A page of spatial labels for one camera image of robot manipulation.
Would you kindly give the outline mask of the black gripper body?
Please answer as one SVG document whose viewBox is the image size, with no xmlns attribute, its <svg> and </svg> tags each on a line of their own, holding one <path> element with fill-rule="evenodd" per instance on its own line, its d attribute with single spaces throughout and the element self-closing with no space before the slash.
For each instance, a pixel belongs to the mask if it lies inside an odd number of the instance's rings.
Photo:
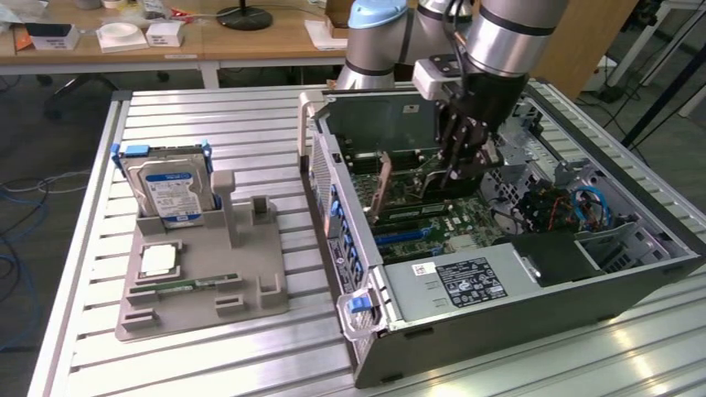
<svg viewBox="0 0 706 397">
<path fill-rule="evenodd" d="M 512 113 L 527 82 L 528 74 L 518 77 L 486 72 L 466 74 L 460 82 L 444 84 L 448 99 L 442 102 L 440 117 L 455 113 L 488 127 L 499 127 Z"/>
</svg>

